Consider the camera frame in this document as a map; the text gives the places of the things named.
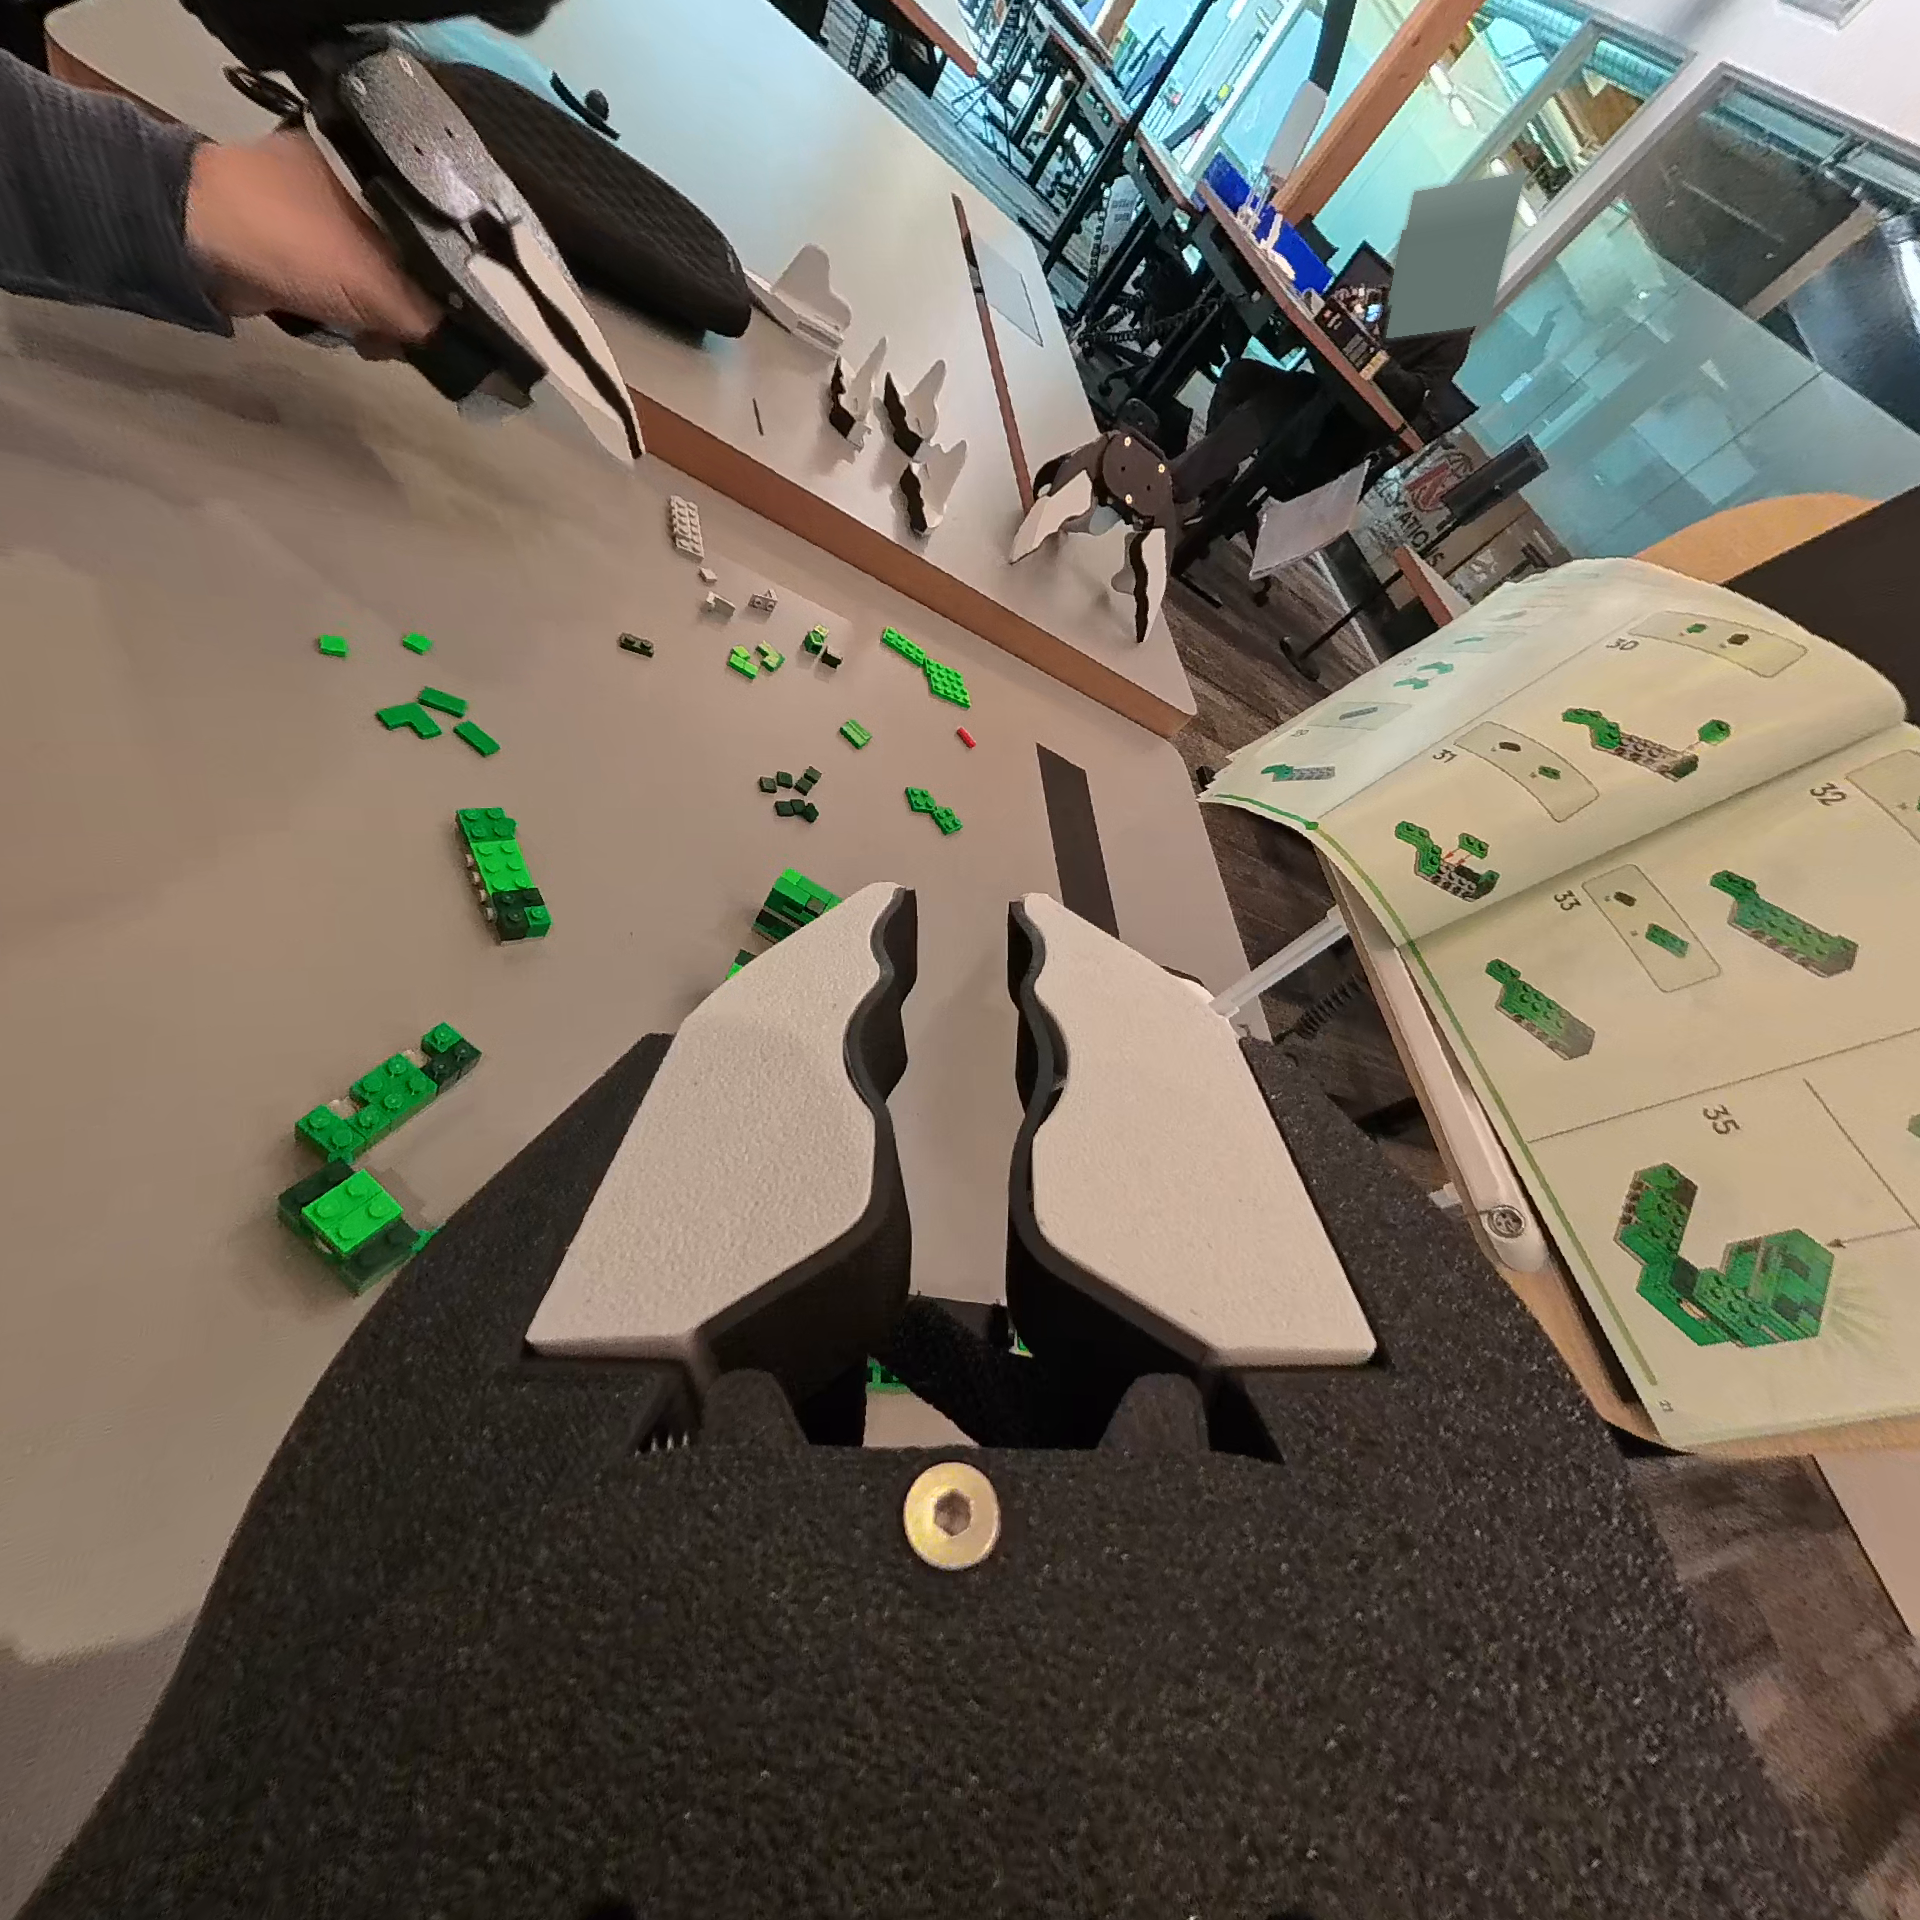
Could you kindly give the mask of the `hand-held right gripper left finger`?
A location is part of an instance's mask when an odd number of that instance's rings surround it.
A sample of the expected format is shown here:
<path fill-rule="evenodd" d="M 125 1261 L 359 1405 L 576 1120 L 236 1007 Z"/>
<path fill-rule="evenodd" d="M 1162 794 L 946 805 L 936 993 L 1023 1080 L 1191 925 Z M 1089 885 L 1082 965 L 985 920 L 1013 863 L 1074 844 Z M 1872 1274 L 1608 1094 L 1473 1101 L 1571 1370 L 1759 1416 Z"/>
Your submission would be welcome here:
<path fill-rule="evenodd" d="M 533 1313 L 524 1385 L 640 1387 L 694 1437 L 757 1376 L 808 1441 L 868 1441 L 912 1280 L 890 1099 L 918 936 L 915 889 L 871 882 L 685 1019 Z"/>

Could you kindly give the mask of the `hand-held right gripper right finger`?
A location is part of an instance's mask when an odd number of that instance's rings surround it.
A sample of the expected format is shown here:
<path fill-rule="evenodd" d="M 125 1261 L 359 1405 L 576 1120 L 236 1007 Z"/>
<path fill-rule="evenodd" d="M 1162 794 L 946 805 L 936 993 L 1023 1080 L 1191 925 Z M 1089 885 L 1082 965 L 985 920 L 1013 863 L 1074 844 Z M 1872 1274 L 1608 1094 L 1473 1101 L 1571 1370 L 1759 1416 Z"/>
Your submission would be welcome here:
<path fill-rule="evenodd" d="M 1232 1019 L 1053 895 L 1011 902 L 1007 985 L 1023 1345 L 1086 1437 L 1173 1381 L 1213 1452 L 1282 1452 L 1249 1381 L 1364 1370 L 1380 1338 Z"/>

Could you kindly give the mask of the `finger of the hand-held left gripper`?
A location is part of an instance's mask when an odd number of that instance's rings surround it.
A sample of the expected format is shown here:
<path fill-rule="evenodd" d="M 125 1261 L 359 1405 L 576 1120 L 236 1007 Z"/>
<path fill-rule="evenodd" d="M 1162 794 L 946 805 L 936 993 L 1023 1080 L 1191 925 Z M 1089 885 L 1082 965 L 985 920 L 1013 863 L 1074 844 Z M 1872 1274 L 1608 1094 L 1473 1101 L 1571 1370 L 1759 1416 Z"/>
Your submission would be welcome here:
<path fill-rule="evenodd" d="M 538 356 L 590 436 L 613 457 L 642 457 L 642 428 L 628 384 L 601 324 L 536 223 L 515 225 L 515 279 L 531 305 Z"/>
<path fill-rule="evenodd" d="M 498 329 L 503 329 L 507 340 L 515 345 L 521 360 L 534 367 L 533 373 L 507 375 L 509 383 L 527 391 L 531 400 L 549 412 L 553 412 L 557 407 L 568 408 L 585 433 L 592 434 L 567 403 L 561 389 L 549 381 L 546 367 L 538 354 L 541 340 L 529 337 L 527 324 L 534 324 L 536 316 L 533 315 L 531 303 L 516 283 L 516 248 L 504 248 L 503 254 L 472 248 L 469 251 L 462 275 L 465 298 L 469 303 L 471 316 L 475 320 L 481 316 L 490 318 Z M 634 454 L 611 457 L 618 465 L 634 463 Z"/>

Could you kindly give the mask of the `long green brick assembly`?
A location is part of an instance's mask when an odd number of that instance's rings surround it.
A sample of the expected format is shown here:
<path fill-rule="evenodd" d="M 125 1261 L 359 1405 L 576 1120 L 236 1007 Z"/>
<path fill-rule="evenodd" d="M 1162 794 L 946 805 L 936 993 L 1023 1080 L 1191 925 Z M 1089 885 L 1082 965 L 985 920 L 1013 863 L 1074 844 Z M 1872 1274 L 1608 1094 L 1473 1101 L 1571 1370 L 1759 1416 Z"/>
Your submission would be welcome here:
<path fill-rule="evenodd" d="M 516 819 L 500 807 L 471 807 L 452 815 L 452 829 L 492 936 L 504 947 L 544 941 L 555 912 L 527 864 Z"/>

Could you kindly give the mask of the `person's left forearm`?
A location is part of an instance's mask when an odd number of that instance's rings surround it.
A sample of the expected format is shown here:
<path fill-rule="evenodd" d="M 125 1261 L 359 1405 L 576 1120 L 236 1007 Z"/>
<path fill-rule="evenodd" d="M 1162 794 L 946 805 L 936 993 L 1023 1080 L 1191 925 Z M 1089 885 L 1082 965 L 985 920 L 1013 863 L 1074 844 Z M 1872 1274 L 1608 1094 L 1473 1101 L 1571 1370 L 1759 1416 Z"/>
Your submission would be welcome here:
<path fill-rule="evenodd" d="M 204 138 L 2 57 L 2 290 L 229 339 L 187 243 Z"/>

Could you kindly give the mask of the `grey desk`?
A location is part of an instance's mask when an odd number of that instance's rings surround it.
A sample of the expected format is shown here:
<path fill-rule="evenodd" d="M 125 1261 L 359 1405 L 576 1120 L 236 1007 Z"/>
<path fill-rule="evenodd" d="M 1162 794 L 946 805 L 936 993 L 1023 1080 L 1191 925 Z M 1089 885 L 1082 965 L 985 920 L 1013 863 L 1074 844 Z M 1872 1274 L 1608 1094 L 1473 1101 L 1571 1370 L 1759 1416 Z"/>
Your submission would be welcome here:
<path fill-rule="evenodd" d="M 1093 707 L 1013 696 L 1013 730 L 928 693 L 883 646 L 828 693 L 797 619 L 671 632 L 666 683 L 609 720 L 538 710 L 529 759 L 448 670 L 345 632 L 346 677 L 301 716 L 295 684 L 224 670 L 164 619 L 109 612 L 81 691 L 73 614 L 4 612 L 4 1666 L 169 1663 L 256 1485 L 368 1302 L 277 1222 L 299 1119 L 452 1023 L 471 1083 L 377 1156 L 423 1222 L 469 1197 L 639 1038 L 720 983 L 775 877 L 917 890 L 920 983 L 895 1099 L 917 1284 L 996 1280 L 1013 1143 L 1004 912 L 1061 890 L 1038 749 L 1090 783 L 1118 935 L 1225 985 L 1246 965 L 1188 768 Z M 733 649 L 770 645 L 746 680 Z M 386 732 L 425 686 L 469 701 L 500 753 Z M 840 737 L 859 720 L 872 743 Z M 966 729 L 969 750 L 956 739 Z M 803 794 L 762 776 L 808 766 Z M 911 813 L 923 788 L 963 830 Z M 776 819 L 780 799 L 820 819 Z M 454 815 L 498 807 L 553 916 L 503 945 Z"/>

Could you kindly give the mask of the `wooden office desk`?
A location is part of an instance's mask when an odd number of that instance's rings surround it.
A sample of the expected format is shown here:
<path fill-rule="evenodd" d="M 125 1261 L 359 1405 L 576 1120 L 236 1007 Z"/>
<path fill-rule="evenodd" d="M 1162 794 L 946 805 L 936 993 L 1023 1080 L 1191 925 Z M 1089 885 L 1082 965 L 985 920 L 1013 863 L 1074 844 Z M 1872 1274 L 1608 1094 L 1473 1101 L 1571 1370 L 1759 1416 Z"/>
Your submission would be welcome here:
<path fill-rule="evenodd" d="M 1378 379 L 1363 373 L 1344 356 L 1323 316 L 1294 288 L 1276 258 L 1262 251 L 1249 229 L 1237 223 L 1220 195 L 1209 183 L 1200 183 L 1192 191 L 1192 198 L 1197 210 L 1210 225 L 1213 252 L 1209 260 L 1223 286 L 1257 295 L 1259 300 L 1274 309 L 1280 320 L 1301 337 L 1311 359 L 1353 397 L 1356 407 L 1375 416 L 1406 454 L 1417 454 L 1429 447 L 1432 436 L 1421 433 L 1419 424 L 1393 405 L 1391 397 L 1380 391 Z"/>

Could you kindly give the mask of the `person's left hand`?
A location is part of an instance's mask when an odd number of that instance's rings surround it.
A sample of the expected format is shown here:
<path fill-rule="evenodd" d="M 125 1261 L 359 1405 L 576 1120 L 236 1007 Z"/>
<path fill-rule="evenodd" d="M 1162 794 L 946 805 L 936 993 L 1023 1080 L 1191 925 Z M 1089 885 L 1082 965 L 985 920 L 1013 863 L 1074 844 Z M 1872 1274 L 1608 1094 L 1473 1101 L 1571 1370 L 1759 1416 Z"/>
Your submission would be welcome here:
<path fill-rule="evenodd" d="M 197 148 L 184 238 L 232 318 L 279 318 L 395 359 L 442 324 L 385 232 L 301 131 Z"/>

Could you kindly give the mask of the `stepped green brick assembly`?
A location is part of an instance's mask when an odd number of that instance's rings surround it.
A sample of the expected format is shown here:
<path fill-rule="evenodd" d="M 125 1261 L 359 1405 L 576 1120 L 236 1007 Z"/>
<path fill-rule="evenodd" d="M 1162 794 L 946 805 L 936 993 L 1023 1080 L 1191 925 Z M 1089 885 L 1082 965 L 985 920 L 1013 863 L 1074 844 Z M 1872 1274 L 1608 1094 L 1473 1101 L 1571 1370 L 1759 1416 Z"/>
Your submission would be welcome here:
<path fill-rule="evenodd" d="M 753 920 L 753 938 L 760 947 L 738 949 L 730 977 L 748 967 L 760 949 L 776 949 L 840 905 L 840 897 L 797 869 L 785 869 Z"/>

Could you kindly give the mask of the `white table with wooden edge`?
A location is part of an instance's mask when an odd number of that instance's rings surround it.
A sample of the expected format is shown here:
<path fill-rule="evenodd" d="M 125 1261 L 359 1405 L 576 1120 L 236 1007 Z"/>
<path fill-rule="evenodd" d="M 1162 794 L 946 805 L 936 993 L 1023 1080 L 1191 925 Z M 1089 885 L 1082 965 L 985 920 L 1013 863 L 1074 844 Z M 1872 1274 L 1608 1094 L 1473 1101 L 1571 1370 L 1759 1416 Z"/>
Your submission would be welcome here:
<path fill-rule="evenodd" d="M 751 628 L 748 594 L 780 620 L 824 608 L 840 667 L 831 694 L 879 726 L 857 693 L 896 625 L 971 684 L 971 730 L 1011 734 L 1013 694 L 1047 713 L 1103 708 L 1170 740 L 1195 716 L 1165 619 L 1136 640 L 1110 584 L 1125 536 L 1057 536 L 1018 564 L 1018 460 L 1093 434 L 1067 347 L 1001 330 L 975 243 L 1041 275 L 1032 238 L 820 49 L 759 5 L 696 7 L 674 23 L 642 5 L 570 5 L 533 42 L 568 85 L 602 90 L 621 147 L 778 277 L 804 244 L 828 252 L 851 303 L 846 353 L 885 334 L 906 389 L 946 360 L 936 442 L 969 442 L 943 524 L 909 530 L 883 412 L 860 452 L 826 422 L 833 356 L 757 310 L 738 339 L 689 339 L 590 293 L 644 442 L 623 469 L 573 412 L 465 418 L 402 362 L 301 345 L 265 320 L 229 343 L 99 309 L 4 309 L 4 612 L 73 617 L 82 693 L 106 660 L 106 614 L 163 619 L 219 677 L 262 670 L 301 716 L 346 677 L 322 630 L 366 649 L 423 628 L 414 667 L 446 670 L 503 715 L 529 759 L 538 710 L 611 720 L 665 686 L 669 635 L 716 643 Z M 705 563 L 669 538 L 666 500 L 696 502 Z M 699 568 L 718 575 L 700 580 Z M 733 620 L 703 612 L 715 590 Z M 654 656 L 625 653 L 633 632 Z"/>

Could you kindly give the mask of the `white book stand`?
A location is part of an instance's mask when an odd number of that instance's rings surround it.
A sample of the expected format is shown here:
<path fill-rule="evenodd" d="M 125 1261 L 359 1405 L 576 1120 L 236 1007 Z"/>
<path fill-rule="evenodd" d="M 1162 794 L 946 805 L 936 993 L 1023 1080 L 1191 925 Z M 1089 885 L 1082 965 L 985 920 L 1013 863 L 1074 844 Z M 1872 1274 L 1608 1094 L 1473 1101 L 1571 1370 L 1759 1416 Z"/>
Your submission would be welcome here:
<path fill-rule="evenodd" d="M 1496 1269 L 1512 1277 L 1545 1274 L 1552 1252 L 1549 1236 L 1457 1047 L 1429 1012 L 1411 965 L 1380 916 L 1330 863 L 1323 863 L 1323 869 L 1333 890 L 1329 912 L 1252 972 L 1215 994 L 1213 1014 L 1238 1023 L 1257 1009 L 1267 990 L 1296 977 L 1333 949 L 1353 947 L 1401 1057 L 1411 1094 L 1447 1166 L 1457 1210 Z"/>

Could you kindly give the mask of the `large angled green brick assembly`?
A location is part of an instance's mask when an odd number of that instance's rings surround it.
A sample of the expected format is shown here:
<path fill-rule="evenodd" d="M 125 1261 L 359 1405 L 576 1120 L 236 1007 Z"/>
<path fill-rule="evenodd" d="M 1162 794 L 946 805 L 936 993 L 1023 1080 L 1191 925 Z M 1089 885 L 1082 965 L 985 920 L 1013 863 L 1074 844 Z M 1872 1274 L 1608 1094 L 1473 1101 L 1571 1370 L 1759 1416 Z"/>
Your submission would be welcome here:
<path fill-rule="evenodd" d="M 373 1293 L 435 1236 L 368 1169 L 373 1148 L 462 1084 L 481 1061 L 482 1051 L 457 1026 L 437 1023 L 297 1123 L 314 1166 L 277 1197 L 277 1220 L 349 1296 Z"/>

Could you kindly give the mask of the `grey table hatch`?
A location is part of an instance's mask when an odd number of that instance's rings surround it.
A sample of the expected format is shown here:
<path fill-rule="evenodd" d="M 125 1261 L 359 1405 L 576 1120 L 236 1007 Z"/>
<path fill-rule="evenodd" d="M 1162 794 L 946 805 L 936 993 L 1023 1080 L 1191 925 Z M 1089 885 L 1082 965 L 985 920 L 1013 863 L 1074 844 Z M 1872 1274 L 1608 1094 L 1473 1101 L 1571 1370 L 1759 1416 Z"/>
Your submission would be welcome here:
<path fill-rule="evenodd" d="M 986 241 L 973 243 L 973 263 L 977 290 L 1002 333 L 1013 330 L 1037 349 L 1057 345 L 1062 324 L 1045 279 Z"/>

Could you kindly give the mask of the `flat green studded plate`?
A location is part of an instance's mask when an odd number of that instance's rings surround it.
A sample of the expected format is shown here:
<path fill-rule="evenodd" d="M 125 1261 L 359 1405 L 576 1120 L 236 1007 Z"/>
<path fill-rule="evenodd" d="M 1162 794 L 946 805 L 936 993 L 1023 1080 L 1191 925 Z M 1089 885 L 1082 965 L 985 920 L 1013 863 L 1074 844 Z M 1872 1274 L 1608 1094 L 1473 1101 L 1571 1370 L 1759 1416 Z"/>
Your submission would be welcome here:
<path fill-rule="evenodd" d="M 890 655 L 920 670 L 926 691 L 936 701 L 960 710 L 973 708 L 973 691 L 963 673 L 931 656 L 918 640 L 902 635 L 899 628 L 886 626 L 880 630 L 880 645 Z"/>

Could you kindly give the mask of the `green brick instruction booklet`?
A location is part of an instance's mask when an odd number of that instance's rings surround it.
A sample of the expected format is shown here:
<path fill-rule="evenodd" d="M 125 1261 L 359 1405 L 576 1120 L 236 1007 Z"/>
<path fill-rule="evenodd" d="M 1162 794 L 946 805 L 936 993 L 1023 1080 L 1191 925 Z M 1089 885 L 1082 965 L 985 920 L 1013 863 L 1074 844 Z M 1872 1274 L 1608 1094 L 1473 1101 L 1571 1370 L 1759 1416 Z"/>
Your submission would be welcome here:
<path fill-rule="evenodd" d="M 1203 791 L 1385 931 L 1661 1441 L 1919 1406 L 1919 740 L 1639 558 L 1494 590 Z"/>

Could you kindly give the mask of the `loose gripper jaw assembly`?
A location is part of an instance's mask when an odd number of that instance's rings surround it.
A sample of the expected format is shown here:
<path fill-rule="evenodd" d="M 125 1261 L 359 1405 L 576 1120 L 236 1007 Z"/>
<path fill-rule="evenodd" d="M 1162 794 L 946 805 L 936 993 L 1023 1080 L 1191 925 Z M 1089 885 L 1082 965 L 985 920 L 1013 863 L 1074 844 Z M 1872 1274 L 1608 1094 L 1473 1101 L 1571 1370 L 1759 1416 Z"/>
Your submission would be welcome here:
<path fill-rule="evenodd" d="M 1158 444 L 1129 428 L 1109 431 L 1049 458 L 1032 472 L 1030 495 L 1008 564 L 1034 556 L 1057 536 L 1125 527 L 1117 593 L 1130 596 L 1134 638 L 1147 645 L 1162 612 L 1183 524 L 1173 469 Z"/>

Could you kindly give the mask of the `white paper sheet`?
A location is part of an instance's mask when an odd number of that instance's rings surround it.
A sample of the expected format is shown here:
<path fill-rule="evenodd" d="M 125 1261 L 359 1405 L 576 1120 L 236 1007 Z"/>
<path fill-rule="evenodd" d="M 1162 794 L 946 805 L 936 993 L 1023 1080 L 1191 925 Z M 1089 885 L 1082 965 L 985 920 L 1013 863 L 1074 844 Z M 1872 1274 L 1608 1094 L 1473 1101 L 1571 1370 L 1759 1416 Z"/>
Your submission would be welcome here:
<path fill-rule="evenodd" d="M 1361 513 L 1369 475 L 1371 463 L 1363 460 L 1318 489 L 1269 498 L 1261 509 L 1251 583 L 1267 583 L 1346 536 Z"/>

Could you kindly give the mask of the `wooden pillar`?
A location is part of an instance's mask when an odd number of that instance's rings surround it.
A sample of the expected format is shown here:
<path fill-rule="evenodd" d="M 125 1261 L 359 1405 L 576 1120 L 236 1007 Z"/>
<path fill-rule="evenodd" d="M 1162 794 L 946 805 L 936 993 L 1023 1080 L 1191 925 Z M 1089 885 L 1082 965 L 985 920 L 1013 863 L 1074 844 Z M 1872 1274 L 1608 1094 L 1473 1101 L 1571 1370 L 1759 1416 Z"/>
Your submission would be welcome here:
<path fill-rule="evenodd" d="M 1274 191 L 1280 219 L 1292 226 L 1314 221 L 1389 131 L 1401 108 L 1470 30 L 1483 3 L 1411 5 L 1394 36 L 1356 81 L 1326 131 L 1308 147 Z"/>

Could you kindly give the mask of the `white bracket part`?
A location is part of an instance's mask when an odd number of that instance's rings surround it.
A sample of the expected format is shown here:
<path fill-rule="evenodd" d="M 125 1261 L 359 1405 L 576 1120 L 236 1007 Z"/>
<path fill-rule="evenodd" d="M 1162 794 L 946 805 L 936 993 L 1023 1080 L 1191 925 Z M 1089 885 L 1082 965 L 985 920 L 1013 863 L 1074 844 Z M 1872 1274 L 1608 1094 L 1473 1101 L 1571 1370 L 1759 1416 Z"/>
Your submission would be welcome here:
<path fill-rule="evenodd" d="M 803 345 L 838 356 L 853 327 L 853 305 L 833 284 L 828 252 L 803 244 L 776 277 L 746 272 L 757 310 Z"/>

